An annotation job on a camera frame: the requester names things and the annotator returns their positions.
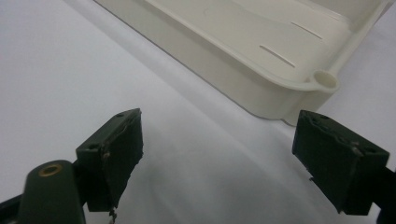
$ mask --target plastic tray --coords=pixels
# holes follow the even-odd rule
[[[96,0],[250,113],[295,125],[394,0]]]

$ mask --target white tabletop surface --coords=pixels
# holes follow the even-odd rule
[[[391,153],[396,168],[396,6],[318,111]],[[0,202],[118,112],[140,107],[144,158],[119,223],[375,223],[338,215],[291,154],[294,128],[230,101],[91,0],[0,1]],[[86,213],[88,223],[108,223]]]

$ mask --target white table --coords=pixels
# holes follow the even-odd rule
[[[319,110],[396,167],[396,6]],[[291,155],[294,128],[258,119],[91,0],[0,2],[0,201],[123,110],[143,111],[143,160],[119,223],[375,223],[338,215]],[[86,213],[88,223],[107,214]]]

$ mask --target beige plastic tray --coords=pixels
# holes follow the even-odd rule
[[[250,113],[295,125],[393,0],[95,0]]]

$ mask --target white plastic bin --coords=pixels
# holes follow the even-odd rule
[[[295,125],[394,0],[96,0],[250,113]]]

